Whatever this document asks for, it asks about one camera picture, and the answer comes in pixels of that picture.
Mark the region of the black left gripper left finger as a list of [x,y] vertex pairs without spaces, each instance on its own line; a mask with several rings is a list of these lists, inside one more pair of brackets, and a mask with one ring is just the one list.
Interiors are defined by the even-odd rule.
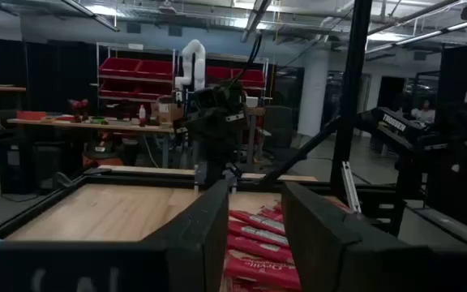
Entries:
[[189,207],[146,237],[158,249],[150,259],[148,288],[161,292],[218,292],[228,225],[228,184],[209,187]]

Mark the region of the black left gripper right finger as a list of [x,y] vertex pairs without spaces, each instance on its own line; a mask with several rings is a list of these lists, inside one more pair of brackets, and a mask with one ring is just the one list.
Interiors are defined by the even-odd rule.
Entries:
[[285,235],[302,292],[337,292],[345,250],[361,241],[345,226],[348,213],[296,182],[285,183],[281,194]]

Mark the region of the red popcorn bag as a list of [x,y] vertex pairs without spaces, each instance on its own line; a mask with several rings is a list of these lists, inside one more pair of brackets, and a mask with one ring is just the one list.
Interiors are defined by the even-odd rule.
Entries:
[[285,236],[274,234],[267,230],[257,229],[251,225],[241,223],[240,221],[229,221],[228,231],[232,234],[257,240],[262,243],[269,243],[279,247],[289,247],[288,240]]
[[285,247],[262,243],[237,235],[227,236],[227,247],[275,262],[294,264],[292,252]]
[[299,291],[302,289],[294,265],[255,258],[240,251],[225,254],[225,275],[274,288]]
[[264,206],[259,210],[258,214],[262,217],[266,217],[274,221],[284,221],[280,204],[275,204],[273,206]]
[[335,196],[325,196],[325,199],[329,200],[331,203],[333,203],[339,209],[343,210],[346,213],[352,213],[353,212],[353,210],[350,207],[348,207],[345,203],[343,203],[341,200],[339,200]]
[[282,222],[238,210],[230,210],[229,215],[258,229],[267,230],[274,234],[285,235],[285,226]]
[[255,282],[231,281],[227,285],[227,292],[300,292],[280,287],[265,286]]

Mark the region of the black office chair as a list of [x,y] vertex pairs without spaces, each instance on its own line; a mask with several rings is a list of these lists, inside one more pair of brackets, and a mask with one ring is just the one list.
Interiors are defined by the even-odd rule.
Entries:
[[285,161],[294,154],[291,148],[293,140],[293,110],[282,105],[265,107],[265,131],[270,136],[264,138],[263,150],[275,161]]

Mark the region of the red shop vacuum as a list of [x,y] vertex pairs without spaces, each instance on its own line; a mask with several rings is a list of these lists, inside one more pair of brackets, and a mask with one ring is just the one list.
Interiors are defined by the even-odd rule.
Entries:
[[92,140],[84,145],[83,166],[117,165],[123,166],[112,140]]

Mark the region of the cardboard box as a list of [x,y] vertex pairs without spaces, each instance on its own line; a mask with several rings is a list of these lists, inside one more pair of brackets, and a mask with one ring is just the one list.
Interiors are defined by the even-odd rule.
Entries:
[[183,117],[183,106],[176,103],[159,103],[158,120],[161,123],[171,123]]

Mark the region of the wooden workbench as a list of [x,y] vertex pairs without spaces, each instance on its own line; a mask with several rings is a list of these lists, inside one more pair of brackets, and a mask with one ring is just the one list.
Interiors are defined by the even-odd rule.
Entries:
[[169,166],[169,135],[174,132],[170,127],[160,126],[138,126],[138,125],[101,125],[95,123],[85,122],[68,122],[54,120],[52,122],[43,122],[39,120],[27,120],[19,118],[7,119],[8,123],[19,124],[19,125],[34,125],[34,126],[52,126],[52,127],[70,127],[70,128],[86,128],[96,129],[99,131],[110,131],[110,132],[134,132],[135,134],[144,133],[161,133],[164,135],[162,144],[162,167],[167,168]]

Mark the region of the red storage bin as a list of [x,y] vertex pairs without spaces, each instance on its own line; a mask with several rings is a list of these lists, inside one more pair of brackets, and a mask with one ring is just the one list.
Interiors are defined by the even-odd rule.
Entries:
[[156,100],[159,97],[170,96],[173,86],[169,83],[140,83],[135,87],[137,98]]
[[264,88],[265,75],[261,70],[245,70],[242,74],[241,69],[231,69],[231,75],[237,79],[244,87],[249,88]]
[[228,67],[209,66],[206,68],[206,77],[211,81],[230,79],[232,77],[232,70]]
[[141,61],[133,58],[107,58],[99,67],[101,75],[135,77]]
[[143,60],[136,69],[136,76],[144,79],[163,79],[171,80],[173,78],[173,63],[158,60]]
[[98,92],[101,97],[134,98],[135,88],[136,84],[132,81],[107,79],[99,87]]

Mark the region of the person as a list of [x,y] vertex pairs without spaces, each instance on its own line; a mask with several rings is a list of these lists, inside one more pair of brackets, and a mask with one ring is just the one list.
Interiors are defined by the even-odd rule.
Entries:
[[419,122],[433,123],[435,121],[435,110],[428,99],[424,100],[420,108],[412,109],[410,114]]

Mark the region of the metal shelving rack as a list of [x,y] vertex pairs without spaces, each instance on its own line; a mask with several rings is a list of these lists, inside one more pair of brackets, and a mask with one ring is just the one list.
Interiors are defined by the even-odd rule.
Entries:
[[[112,76],[112,75],[101,75],[99,73],[100,65],[107,59],[107,58],[133,58],[139,59],[141,62],[143,60],[158,60],[158,61],[167,61],[173,63],[173,78],[171,80],[163,80],[163,79],[144,79],[135,77],[121,77],[121,76]],[[262,97],[266,94],[267,86],[268,86],[268,71],[269,71],[269,60],[267,58],[255,58],[253,63],[245,69],[244,66],[246,62],[249,60],[248,57],[243,56],[236,56],[236,55],[224,55],[224,54],[214,54],[214,53],[207,53],[206,54],[206,68],[209,66],[212,67],[228,67],[230,69],[241,69],[242,72],[245,70],[261,70],[264,72],[265,75],[265,87],[264,88],[249,88],[244,87],[250,94],[256,97]],[[117,80],[127,80],[132,81],[136,84],[136,86],[140,83],[169,83],[172,84],[172,94],[174,94],[177,89],[175,87],[174,79],[178,76],[183,76],[183,69],[182,69],[182,51],[178,49],[153,49],[153,48],[145,48],[142,45],[137,44],[114,44],[114,43],[103,43],[98,42],[96,44],[96,64],[98,65],[96,77],[97,77],[97,96],[101,100],[116,100],[116,101],[132,101],[134,103],[144,103],[144,102],[154,102],[155,100],[144,100],[137,97],[134,98],[121,98],[121,97],[101,97],[99,95],[99,87],[102,83],[107,79],[117,79]],[[210,86],[217,86],[221,82],[226,81],[227,79],[223,80],[213,80],[207,79],[205,73],[205,87]],[[183,92],[185,94],[191,93],[194,90],[194,82],[191,82],[190,85],[187,85],[183,88]]]

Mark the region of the black floor cabinet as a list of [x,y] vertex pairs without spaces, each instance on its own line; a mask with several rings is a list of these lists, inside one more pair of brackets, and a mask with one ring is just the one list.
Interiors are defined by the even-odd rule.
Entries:
[[2,194],[45,193],[54,188],[54,175],[62,170],[62,145],[54,142],[7,140],[0,143]]

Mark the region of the red tray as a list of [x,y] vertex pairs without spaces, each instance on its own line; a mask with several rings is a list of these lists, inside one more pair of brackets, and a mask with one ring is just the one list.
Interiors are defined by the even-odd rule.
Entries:
[[31,120],[31,121],[40,121],[45,118],[47,115],[44,111],[28,111],[28,110],[18,110],[16,113],[17,119],[22,120]]

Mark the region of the silver metal bracket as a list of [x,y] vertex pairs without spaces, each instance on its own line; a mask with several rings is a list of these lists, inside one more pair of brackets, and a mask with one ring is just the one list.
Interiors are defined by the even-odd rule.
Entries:
[[358,198],[355,182],[353,180],[353,174],[350,168],[350,164],[347,161],[341,162],[341,173],[349,207],[353,210],[354,213],[361,213],[362,209]]

